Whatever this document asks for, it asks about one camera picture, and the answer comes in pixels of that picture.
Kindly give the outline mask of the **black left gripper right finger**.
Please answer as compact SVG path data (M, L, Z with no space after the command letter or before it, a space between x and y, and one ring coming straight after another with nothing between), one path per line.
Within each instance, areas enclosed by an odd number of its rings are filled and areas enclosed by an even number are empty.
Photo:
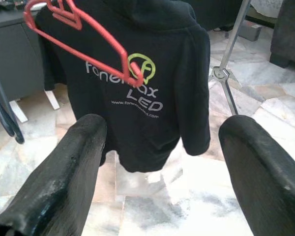
M253 118L219 128L233 190L255 236L295 236L295 161Z

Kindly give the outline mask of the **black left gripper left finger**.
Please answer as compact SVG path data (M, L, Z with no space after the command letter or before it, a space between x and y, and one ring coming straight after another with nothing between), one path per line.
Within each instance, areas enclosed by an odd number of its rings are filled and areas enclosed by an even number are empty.
M0 236L80 236L106 134L106 122L96 114L72 125L0 214Z

